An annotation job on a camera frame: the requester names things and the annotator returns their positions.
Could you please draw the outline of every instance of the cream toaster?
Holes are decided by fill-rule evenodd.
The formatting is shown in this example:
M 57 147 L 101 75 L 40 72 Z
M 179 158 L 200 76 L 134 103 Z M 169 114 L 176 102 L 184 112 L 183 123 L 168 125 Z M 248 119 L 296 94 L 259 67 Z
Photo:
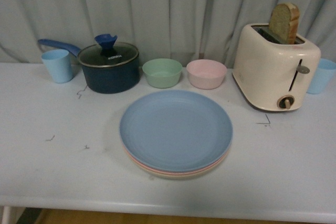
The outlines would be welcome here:
M 254 107 L 296 110 L 303 103 L 320 57 L 320 49 L 298 34 L 295 44 L 284 45 L 268 30 L 268 24 L 249 24 L 241 31 L 233 77 Z

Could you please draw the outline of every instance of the green bowl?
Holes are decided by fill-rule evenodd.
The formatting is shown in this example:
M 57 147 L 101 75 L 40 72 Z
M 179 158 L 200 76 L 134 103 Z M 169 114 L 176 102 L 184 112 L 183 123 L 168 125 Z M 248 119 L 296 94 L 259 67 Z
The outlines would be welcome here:
M 180 79 L 182 64 L 172 59 L 154 59 L 142 66 L 150 86 L 165 89 L 175 86 Z

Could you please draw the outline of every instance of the blue handle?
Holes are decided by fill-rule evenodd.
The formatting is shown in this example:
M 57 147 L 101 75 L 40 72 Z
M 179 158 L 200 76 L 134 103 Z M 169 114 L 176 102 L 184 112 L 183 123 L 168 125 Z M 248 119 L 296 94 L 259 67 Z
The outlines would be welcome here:
M 70 53 L 76 56 L 76 58 L 78 57 L 78 54 L 80 52 L 80 48 L 64 42 L 59 42 L 51 39 L 39 39 L 37 42 L 41 45 L 68 50 Z

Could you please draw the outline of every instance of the blue cup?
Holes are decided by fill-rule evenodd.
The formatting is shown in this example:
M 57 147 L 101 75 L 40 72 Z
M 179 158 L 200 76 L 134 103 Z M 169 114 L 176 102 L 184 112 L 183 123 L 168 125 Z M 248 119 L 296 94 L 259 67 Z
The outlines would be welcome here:
M 326 88 L 329 81 L 334 77 L 335 73 L 335 62 L 327 59 L 320 59 L 319 65 L 316 69 L 313 79 L 311 80 L 307 93 L 321 93 Z
M 69 51 L 47 51 L 42 54 L 41 59 L 55 83 L 65 83 L 73 78 Z

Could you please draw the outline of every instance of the stack of plates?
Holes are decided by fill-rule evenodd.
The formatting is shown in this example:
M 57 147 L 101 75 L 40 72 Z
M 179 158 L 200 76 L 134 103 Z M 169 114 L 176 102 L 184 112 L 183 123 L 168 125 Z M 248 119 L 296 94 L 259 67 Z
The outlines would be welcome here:
M 129 157 L 154 175 L 184 178 L 214 168 L 226 156 L 232 123 L 213 100 L 189 91 L 144 96 L 128 107 L 120 135 Z

